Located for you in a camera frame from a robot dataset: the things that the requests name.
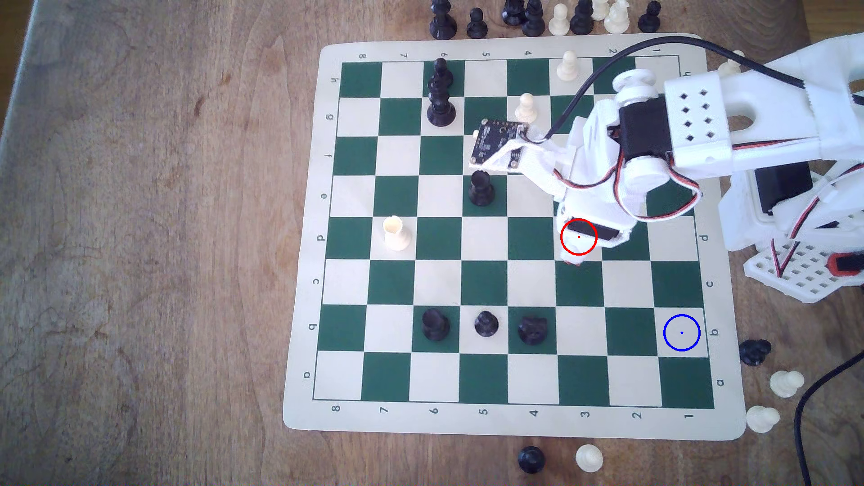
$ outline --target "black cable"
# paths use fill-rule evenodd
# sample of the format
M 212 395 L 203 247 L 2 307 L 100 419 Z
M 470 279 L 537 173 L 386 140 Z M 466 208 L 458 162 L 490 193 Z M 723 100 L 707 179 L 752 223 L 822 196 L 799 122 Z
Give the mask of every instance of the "black cable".
M 801 400 L 798 402 L 798 406 L 795 407 L 795 451 L 798 454 L 798 464 L 801 466 L 801 476 L 804 478 L 804 485 L 810 486 L 810 470 L 807 469 L 807 458 L 804 456 L 804 444 L 801 442 L 801 414 L 804 413 L 804 405 L 807 404 L 807 399 L 816 392 L 822 385 L 828 383 L 828 381 L 838 374 L 846 371 L 847 369 L 853 367 L 855 363 L 864 359 L 864 351 L 861 351 L 849 361 L 846 361 L 842 365 L 837 368 L 832 369 L 825 376 L 820 378 L 816 383 L 807 388 L 807 391 L 804 392 L 804 395 L 801 395 Z

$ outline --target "wood grain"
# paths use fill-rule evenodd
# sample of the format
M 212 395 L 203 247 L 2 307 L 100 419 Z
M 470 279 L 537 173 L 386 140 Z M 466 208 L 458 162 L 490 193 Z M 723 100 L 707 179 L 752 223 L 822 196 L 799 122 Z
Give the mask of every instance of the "wood grain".
M 635 1 L 632 30 L 644 1 Z M 478 1 L 490 36 L 498 1 Z M 454 16 L 464 38 L 467 11 Z M 797 304 L 744 278 L 743 369 L 781 423 L 725 443 L 303 432 L 282 422 L 318 53 L 425 40 L 426 2 L 41 2 L 0 141 L 0 483 L 800 483 L 794 400 L 864 346 L 858 289 Z M 547 18 L 551 8 L 546 9 Z M 808 43 L 795 1 L 664 1 L 664 30 L 769 61 Z M 709 65 L 719 60 L 709 57 Z M 864 483 L 864 368 L 813 397 L 814 481 Z M 526 444 L 548 465 L 526 476 Z

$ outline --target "green square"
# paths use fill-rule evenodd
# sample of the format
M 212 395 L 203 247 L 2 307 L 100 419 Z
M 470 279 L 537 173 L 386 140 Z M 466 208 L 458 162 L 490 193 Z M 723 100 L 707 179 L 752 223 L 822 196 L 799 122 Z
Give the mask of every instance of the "green square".
M 549 95 L 549 72 L 548 59 L 507 60 L 507 96 Z
M 447 61 L 447 69 L 453 73 L 453 84 L 447 90 L 450 97 L 465 96 L 465 61 Z M 429 96 L 429 80 L 435 72 L 435 62 L 423 63 L 423 97 Z
M 703 307 L 697 261 L 652 261 L 655 307 Z
M 459 355 L 459 402 L 507 403 L 507 355 Z
M 417 216 L 417 176 L 375 177 L 375 216 Z
M 417 218 L 418 260 L 462 258 L 462 218 Z
M 648 252 L 648 224 L 636 223 L 630 232 L 630 239 L 615 248 L 603 248 L 604 260 L 650 260 Z
M 322 305 L 318 322 L 319 351 L 362 351 L 366 333 L 365 305 Z
M 411 353 L 364 353 L 360 399 L 408 401 Z
M 606 307 L 606 347 L 610 356 L 656 356 L 654 309 Z
M 551 260 L 552 218 L 507 218 L 507 255 L 511 260 Z
M 480 121 L 503 121 L 507 119 L 506 97 L 465 98 L 465 135 L 471 135 L 480 128 Z
M 327 258 L 369 259 L 372 218 L 330 218 Z
M 564 109 L 570 104 L 570 101 L 573 99 L 572 96 L 552 96 L 550 97 L 550 106 L 552 111 L 552 119 L 558 119 L 562 113 L 564 113 Z M 579 103 L 576 103 L 576 108 L 567 116 L 567 120 L 564 122 L 564 125 L 556 131 L 556 133 L 570 133 L 570 129 L 573 128 L 573 120 L 576 117 L 588 118 L 588 115 L 591 114 L 591 110 L 594 109 L 594 96 L 586 94 L 582 96 L 579 100 Z
M 337 137 L 333 175 L 374 176 L 377 157 L 377 137 Z
M 462 174 L 462 136 L 420 137 L 420 174 Z
M 606 64 L 609 59 L 610 58 L 608 57 L 595 57 L 594 71 L 596 72 L 600 69 L 600 66 Z M 617 60 L 612 64 L 612 66 L 597 77 L 597 81 L 594 82 L 594 94 L 615 94 L 615 90 L 612 88 L 612 80 L 615 76 L 631 69 L 636 69 L 635 57 L 627 56 Z
M 369 262 L 369 304 L 413 304 L 414 260 Z
M 430 341 L 423 335 L 423 312 L 433 306 L 414 306 L 414 330 L 411 333 L 411 351 L 415 353 L 458 353 L 459 352 L 459 307 L 434 306 L 449 321 L 450 332 L 440 341 Z
M 487 206 L 474 206 L 468 199 L 471 176 L 462 177 L 463 216 L 507 216 L 507 176 L 489 176 L 489 181 L 495 188 L 495 199 Z
M 462 305 L 507 305 L 507 262 L 463 260 Z
M 522 317 L 546 317 L 549 334 L 540 344 L 525 344 L 519 338 L 519 323 Z M 557 352 L 555 332 L 555 307 L 508 307 L 508 338 L 512 355 L 553 355 Z
M 605 356 L 558 356 L 558 403 L 609 406 L 609 366 Z
M 714 408 L 708 358 L 659 358 L 664 408 Z
M 343 62 L 339 81 L 340 98 L 378 98 L 381 96 L 380 62 Z
M 603 307 L 603 265 L 585 261 L 571 265 L 555 262 L 556 305 Z
M 419 98 L 382 98 L 378 135 L 420 135 Z

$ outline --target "white square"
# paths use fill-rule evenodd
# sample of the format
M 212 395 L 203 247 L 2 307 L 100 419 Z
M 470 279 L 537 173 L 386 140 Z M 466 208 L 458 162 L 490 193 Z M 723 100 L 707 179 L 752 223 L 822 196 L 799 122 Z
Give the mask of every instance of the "white square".
M 558 404 L 558 356 L 508 355 L 507 401 Z
M 375 205 L 375 176 L 333 176 L 330 215 L 368 218 Z
M 384 243 L 384 220 L 387 216 L 372 218 L 372 244 L 369 258 L 373 260 L 413 260 L 417 255 L 417 218 L 414 216 L 399 216 L 402 227 L 411 235 L 411 242 L 404 250 L 391 250 Z
M 459 401 L 458 353 L 411 353 L 410 401 Z
M 327 260 L 322 304 L 366 304 L 368 298 L 369 260 Z
M 465 96 L 507 96 L 507 60 L 465 61 Z
M 498 318 L 498 330 L 484 337 L 477 334 L 474 321 L 480 312 L 488 310 Z M 463 305 L 459 308 L 459 352 L 471 355 L 506 355 L 509 351 L 507 339 L 507 307 L 504 305 Z
M 697 261 L 693 216 L 656 221 L 648 225 L 648 248 L 654 261 Z
M 604 260 L 602 265 L 606 307 L 654 307 L 650 261 Z
M 367 305 L 364 351 L 410 353 L 413 305 Z
M 608 356 L 609 405 L 661 406 L 656 356 Z
M 381 65 L 381 98 L 422 98 L 423 63 L 385 62 Z
M 417 216 L 462 216 L 462 176 L 420 176 L 417 185 Z
M 339 98 L 339 137 L 377 137 L 381 98 Z
M 417 260 L 414 263 L 414 305 L 459 305 L 462 262 Z
M 554 211 L 552 196 L 543 192 L 522 174 L 507 177 L 507 216 L 511 218 L 548 218 Z
M 680 314 L 693 317 L 698 323 L 691 321 L 685 316 L 675 317 Z M 657 332 L 657 354 L 673 358 L 707 358 L 708 357 L 708 333 L 705 329 L 705 315 L 702 309 L 691 309 L 684 307 L 656 307 L 654 308 L 654 329 Z
M 413 135 L 378 137 L 375 154 L 376 176 L 416 176 L 420 174 L 420 138 Z
M 507 305 L 555 307 L 555 261 L 507 262 Z
M 318 400 L 360 400 L 362 351 L 318 351 L 315 391 Z
M 555 332 L 559 355 L 605 356 L 606 309 L 603 307 L 558 307 Z
M 506 216 L 476 216 L 462 218 L 462 259 L 507 259 Z

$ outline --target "white chess piece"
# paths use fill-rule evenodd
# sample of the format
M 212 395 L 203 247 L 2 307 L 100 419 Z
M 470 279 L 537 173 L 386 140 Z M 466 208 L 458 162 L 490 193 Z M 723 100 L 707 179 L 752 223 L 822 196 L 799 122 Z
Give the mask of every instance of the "white chess piece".
M 747 410 L 747 426 L 753 432 L 763 434 L 774 427 L 774 424 L 780 421 L 780 414 L 776 408 L 769 406 L 751 406 Z
M 804 375 L 798 371 L 778 371 L 771 375 L 768 384 L 774 394 L 788 399 L 804 385 Z
M 744 55 L 744 53 L 741 51 L 732 51 L 732 52 L 736 53 L 737 55 Z M 729 76 L 732 74 L 741 74 L 741 64 L 729 59 L 717 67 L 717 73 L 721 77 Z
M 549 32 L 552 35 L 566 35 L 570 31 L 570 22 L 567 21 L 567 5 L 559 3 L 552 10 L 552 18 L 549 20 Z
M 606 16 L 609 15 L 608 0 L 591 0 L 591 7 L 594 9 L 594 13 L 591 14 L 591 18 L 593 18 L 597 22 L 605 19 Z
M 575 80 L 576 76 L 579 75 L 579 68 L 576 66 L 576 53 L 573 51 L 566 51 L 556 72 L 558 73 L 559 80 Z
M 603 27 L 609 34 L 622 34 L 630 27 L 630 16 L 627 14 L 627 0 L 615 0 L 609 7 L 609 16 L 603 21 Z
M 411 242 L 411 233 L 398 216 L 384 220 L 384 244 L 394 252 L 401 252 Z
M 523 93 L 519 97 L 519 106 L 516 107 L 516 121 L 532 123 L 537 119 L 537 110 L 534 108 L 534 95 Z
M 585 444 L 576 450 L 576 465 L 585 472 L 596 472 L 603 466 L 603 453 L 596 445 Z

